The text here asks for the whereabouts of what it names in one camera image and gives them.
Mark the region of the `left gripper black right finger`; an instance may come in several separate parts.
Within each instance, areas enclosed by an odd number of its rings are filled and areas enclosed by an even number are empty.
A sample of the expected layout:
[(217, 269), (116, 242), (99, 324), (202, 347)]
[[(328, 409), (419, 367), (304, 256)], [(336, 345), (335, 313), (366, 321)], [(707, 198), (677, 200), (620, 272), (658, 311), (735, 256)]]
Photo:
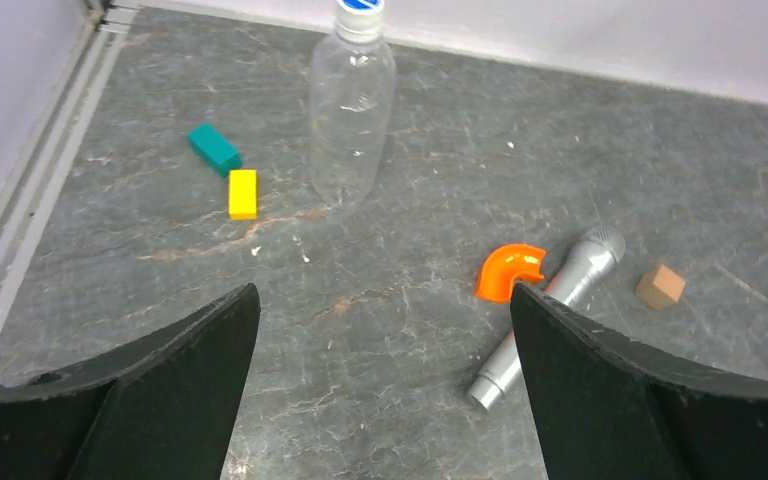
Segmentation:
[(633, 340), (524, 285), (510, 303), (552, 479), (768, 479), (768, 381)]

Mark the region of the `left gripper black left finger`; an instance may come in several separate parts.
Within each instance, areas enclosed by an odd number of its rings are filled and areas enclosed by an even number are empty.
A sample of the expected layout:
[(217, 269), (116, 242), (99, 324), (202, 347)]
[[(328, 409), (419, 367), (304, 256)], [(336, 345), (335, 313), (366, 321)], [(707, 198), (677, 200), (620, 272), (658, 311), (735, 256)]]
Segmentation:
[(253, 284), (101, 355), (0, 385), (0, 479), (216, 479), (254, 353)]

